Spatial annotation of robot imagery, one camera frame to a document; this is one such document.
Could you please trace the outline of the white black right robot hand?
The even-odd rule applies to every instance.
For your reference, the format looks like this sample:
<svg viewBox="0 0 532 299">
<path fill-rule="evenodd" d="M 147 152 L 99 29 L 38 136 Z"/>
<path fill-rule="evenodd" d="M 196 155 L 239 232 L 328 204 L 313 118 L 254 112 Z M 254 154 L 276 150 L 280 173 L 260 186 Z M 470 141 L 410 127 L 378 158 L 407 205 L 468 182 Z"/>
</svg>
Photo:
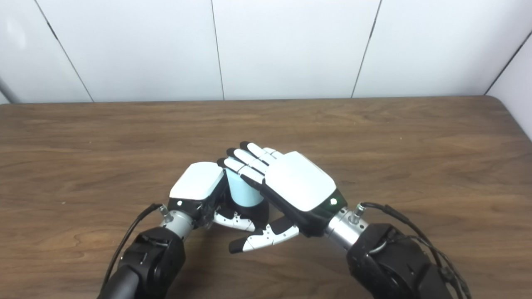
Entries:
<svg viewBox="0 0 532 299">
<path fill-rule="evenodd" d="M 217 163 L 283 213 L 247 238 L 230 242 L 232 254 L 285 242 L 300 233 L 322 237 L 334 217 L 346 211 L 347 202 L 334 180 L 300 152 L 283 154 L 244 141 Z"/>
</svg>

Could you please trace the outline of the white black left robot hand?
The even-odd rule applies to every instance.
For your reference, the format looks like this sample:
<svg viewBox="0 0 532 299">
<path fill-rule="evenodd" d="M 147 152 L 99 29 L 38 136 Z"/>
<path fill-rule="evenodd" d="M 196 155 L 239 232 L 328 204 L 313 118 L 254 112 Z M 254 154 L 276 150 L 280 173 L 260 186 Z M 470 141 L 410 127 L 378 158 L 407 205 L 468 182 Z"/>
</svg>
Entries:
<svg viewBox="0 0 532 299">
<path fill-rule="evenodd" d="M 191 164 L 171 188 L 165 221 L 188 216 L 193 229 L 213 224 L 253 232 L 251 209 L 263 201 L 241 178 L 213 162 Z"/>
</svg>

